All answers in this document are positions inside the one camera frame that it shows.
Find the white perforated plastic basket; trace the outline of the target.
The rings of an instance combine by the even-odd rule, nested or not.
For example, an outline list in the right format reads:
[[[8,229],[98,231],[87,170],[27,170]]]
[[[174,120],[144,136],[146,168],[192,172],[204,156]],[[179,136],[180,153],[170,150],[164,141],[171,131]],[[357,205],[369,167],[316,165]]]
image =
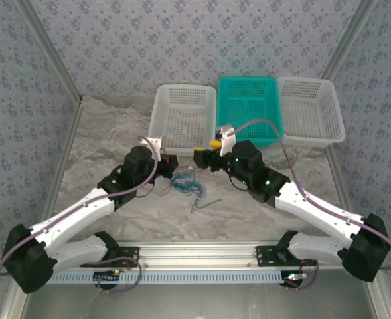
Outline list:
[[[277,78],[285,144],[326,148],[346,138],[334,84],[325,79]]]
[[[148,136],[165,138],[165,151],[192,156],[216,133],[217,92],[211,86],[164,84],[157,89]]]

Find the aluminium frame post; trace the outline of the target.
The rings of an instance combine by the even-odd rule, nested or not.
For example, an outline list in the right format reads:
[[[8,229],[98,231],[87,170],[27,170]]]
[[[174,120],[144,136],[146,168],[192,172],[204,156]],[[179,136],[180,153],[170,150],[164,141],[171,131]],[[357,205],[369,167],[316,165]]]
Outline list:
[[[322,79],[333,81],[377,2],[378,0],[358,1],[351,19],[349,20],[324,71],[321,74]]]
[[[57,73],[63,86],[65,87],[68,95],[74,102],[81,102],[81,94],[79,93],[71,74],[69,73],[66,65],[60,57],[53,41],[48,35],[42,20],[39,18],[35,8],[31,4],[30,0],[13,0],[18,7],[19,11],[25,18],[30,30],[37,38],[39,45],[42,47],[47,59],[51,66]]]

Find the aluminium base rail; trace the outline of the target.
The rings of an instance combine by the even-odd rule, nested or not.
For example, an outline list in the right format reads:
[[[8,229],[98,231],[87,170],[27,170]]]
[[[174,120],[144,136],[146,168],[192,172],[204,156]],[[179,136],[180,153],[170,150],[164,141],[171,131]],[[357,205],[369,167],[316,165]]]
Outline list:
[[[256,247],[277,241],[119,241],[140,248],[145,270],[248,270],[257,268]]]

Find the teal perforated plastic basket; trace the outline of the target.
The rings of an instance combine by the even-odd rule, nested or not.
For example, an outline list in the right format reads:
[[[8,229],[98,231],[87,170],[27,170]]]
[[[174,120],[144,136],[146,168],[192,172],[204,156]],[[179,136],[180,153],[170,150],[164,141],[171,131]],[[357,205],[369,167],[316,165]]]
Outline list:
[[[266,123],[255,123],[237,133],[236,139],[250,140],[257,148],[267,148],[283,136],[276,79],[259,76],[221,78],[218,81],[216,127],[231,125],[237,129],[258,118],[270,121],[278,133]]]

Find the aluminium side frame rail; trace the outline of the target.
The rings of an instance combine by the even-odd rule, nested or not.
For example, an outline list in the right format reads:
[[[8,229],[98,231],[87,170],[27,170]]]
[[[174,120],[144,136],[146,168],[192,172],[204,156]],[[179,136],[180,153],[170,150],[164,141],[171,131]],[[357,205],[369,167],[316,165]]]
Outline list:
[[[76,108],[71,119],[70,127],[66,135],[64,147],[62,148],[62,153],[56,167],[55,175],[48,192],[46,203],[43,207],[42,213],[37,219],[37,223],[47,220],[52,215],[81,114],[82,97],[79,97],[76,102]],[[19,286],[12,279],[9,283],[10,285],[7,289],[7,295],[3,301],[3,305],[0,311],[0,319],[20,319],[25,307],[27,295],[22,292]]]
[[[336,153],[332,146],[325,148],[325,153],[329,162],[329,167],[335,188],[339,196],[339,201],[343,209],[354,211],[354,206],[349,198],[349,192],[345,185],[344,177],[340,169],[340,165],[337,160]],[[391,319],[391,293],[384,276],[384,273],[380,271],[374,280],[374,282],[367,283],[368,293],[372,300],[373,309],[378,319]]]

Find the small circuit board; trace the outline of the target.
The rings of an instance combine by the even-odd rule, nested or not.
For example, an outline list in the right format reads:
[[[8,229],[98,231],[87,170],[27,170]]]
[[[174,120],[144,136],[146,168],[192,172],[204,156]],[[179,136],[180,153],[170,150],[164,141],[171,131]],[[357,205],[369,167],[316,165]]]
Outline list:
[[[289,288],[299,288],[307,275],[302,272],[283,272],[283,285]]]
[[[113,284],[119,281],[120,274],[115,273],[114,271],[98,271],[94,272],[92,275],[92,281],[94,284]]]

